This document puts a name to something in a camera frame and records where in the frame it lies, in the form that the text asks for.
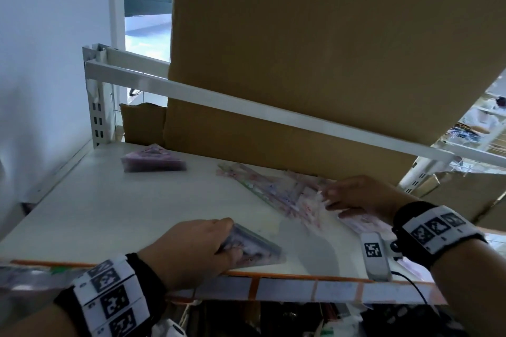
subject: black cable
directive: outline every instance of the black cable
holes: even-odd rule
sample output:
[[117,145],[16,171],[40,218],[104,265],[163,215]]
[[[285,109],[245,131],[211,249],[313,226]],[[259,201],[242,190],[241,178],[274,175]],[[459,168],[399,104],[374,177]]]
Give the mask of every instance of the black cable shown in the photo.
[[402,273],[392,271],[392,274],[395,274],[396,276],[401,276],[401,277],[404,277],[406,280],[408,280],[408,281],[409,281],[409,283],[410,283],[411,285],[413,285],[413,286],[414,286],[414,288],[416,289],[416,291],[420,294],[421,299],[424,301],[425,305],[428,305],[428,304],[429,304],[429,303],[427,302],[427,300],[425,299],[425,297],[421,294],[421,291],[420,291],[420,289],[418,289],[418,286],[416,286],[416,285],[414,284],[414,282],[413,282],[413,281],[411,281],[409,278],[407,278],[407,277],[406,277],[405,275],[403,275]]

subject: fingernail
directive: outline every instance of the fingernail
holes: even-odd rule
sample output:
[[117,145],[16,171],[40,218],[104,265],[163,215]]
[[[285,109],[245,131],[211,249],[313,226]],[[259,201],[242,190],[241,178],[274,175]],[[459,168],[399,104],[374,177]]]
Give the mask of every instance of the fingernail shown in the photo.
[[239,262],[239,260],[242,258],[242,250],[239,248],[234,248],[230,250],[230,253],[232,254],[232,259],[234,260],[234,263]]

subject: hand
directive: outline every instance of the hand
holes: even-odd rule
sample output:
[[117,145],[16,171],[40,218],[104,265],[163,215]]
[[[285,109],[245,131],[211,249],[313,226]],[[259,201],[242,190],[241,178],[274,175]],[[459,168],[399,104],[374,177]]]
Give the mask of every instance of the hand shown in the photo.
[[392,225],[395,213],[418,199],[396,187],[369,176],[355,176],[326,187],[323,197],[330,200],[329,211],[343,209],[339,217],[369,213]]
[[168,291],[194,288],[206,278],[234,268],[242,257],[240,249],[216,254],[233,225],[230,218],[178,223],[137,254]]

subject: wristband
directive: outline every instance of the wristband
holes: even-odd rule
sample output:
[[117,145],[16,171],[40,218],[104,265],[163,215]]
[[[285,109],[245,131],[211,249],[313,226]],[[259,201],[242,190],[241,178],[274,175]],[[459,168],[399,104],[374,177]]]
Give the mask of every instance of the wristband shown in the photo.
[[394,216],[392,231],[403,256],[427,269],[446,251],[466,240],[487,242],[483,233],[457,212],[425,201],[401,207]]
[[77,277],[54,303],[80,337],[145,337],[165,311],[165,286],[136,253],[106,260]]

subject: black wristband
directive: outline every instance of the black wristband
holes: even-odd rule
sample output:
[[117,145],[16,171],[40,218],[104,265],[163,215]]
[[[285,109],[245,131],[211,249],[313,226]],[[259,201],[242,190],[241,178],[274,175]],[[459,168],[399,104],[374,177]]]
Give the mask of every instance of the black wristband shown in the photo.
[[[165,293],[166,289],[163,285],[160,278],[153,272],[153,270],[146,264],[144,261],[142,261],[136,253],[128,254],[123,257],[123,264],[125,264],[125,258],[126,263],[131,267],[128,268],[130,272],[135,272],[135,275],[131,275],[126,279],[123,279],[123,281],[117,282],[113,286],[109,286],[106,290],[100,292],[98,296],[92,300],[92,301],[85,301],[85,304],[82,304],[79,302],[78,296],[76,295],[76,292],[74,291],[75,286],[72,285],[71,287],[63,290],[60,292],[60,294],[55,298],[54,303],[58,305],[60,308],[62,308],[70,317],[72,320],[75,329],[79,335],[79,337],[90,337],[92,335],[93,330],[90,330],[89,321],[86,321],[87,318],[85,317],[86,312],[91,312],[95,310],[97,307],[102,307],[104,311],[104,315],[108,315],[107,312],[116,312],[116,310],[110,310],[106,308],[103,308],[104,306],[111,305],[111,303],[105,302],[104,300],[111,298],[113,296],[117,298],[123,298],[122,300],[116,300],[113,302],[115,306],[117,306],[119,303],[122,303],[121,309],[124,309],[126,311],[123,311],[123,314],[121,313],[111,313],[109,316],[106,317],[106,324],[104,324],[104,328],[110,328],[111,334],[116,335],[117,330],[113,331],[113,328],[111,325],[114,323],[115,317],[126,315],[127,312],[132,312],[132,310],[129,310],[128,307],[134,306],[132,304],[132,301],[134,299],[130,298],[129,302],[129,295],[128,295],[128,288],[133,288],[134,286],[137,286],[137,293],[138,296],[143,296],[144,303],[144,309],[145,309],[145,315],[142,317],[141,320],[138,319],[134,314],[131,315],[129,318],[129,322],[132,322],[133,319],[133,327],[128,331],[129,337],[145,337],[149,335],[151,328],[160,320],[162,314],[164,313],[167,303],[165,302]],[[116,265],[113,266],[113,263],[111,260],[107,260],[106,262],[98,265],[97,267],[91,269],[90,274],[93,270],[99,269],[101,266],[106,266],[101,272],[107,273],[106,270],[113,269]],[[136,280],[138,283],[135,283],[135,285],[132,285],[132,280]]]
[[[432,219],[427,221],[425,224],[419,225],[419,227],[416,230],[420,229],[420,232],[422,235],[424,233],[426,234],[427,241],[430,241],[431,239],[437,239],[440,238],[441,240],[444,240],[446,243],[449,241],[446,236],[446,231],[452,232],[452,229],[456,229],[456,231],[460,232],[461,237],[451,242],[450,244],[447,244],[443,247],[440,246],[439,250],[431,251],[431,249],[427,246],[425,240],[421,240],[418,234],[413,234],[413,232],[407,232],[404,229],[404,226],[412,219],[417,218],[418,216],[424,214],[427,211],[430,211],[432,209],[435,209],[435,211],[440,210],[441,208],[445,208],[445,211],[451,212],[446,213],[443,215],[444,218],[437,216],[434,214]],[[403,256],[406,256],[410,260],[414,261],[417,264],[423,265],[427,269],[430,269],[432,265],[448,250],[452,249],[458,244],[461,244],[462,242],[476,238],[479,240],[482,240],[486,242],[483,235],[478,231],[474,225],[469,223],[469,221],[462,218],[459,214],[451,211],[449,208],[435,206],[434,204],[431,204],[429,202],[425,201],[415,201],[411,202],[405,206],[403,206],[394,216],[394,226],[392,228],[392,231],[397,236],[397,246],[399,250],[402,252]],[[429,229],[429,223],[435,224],[436,226],[440,226],[440,229]]]

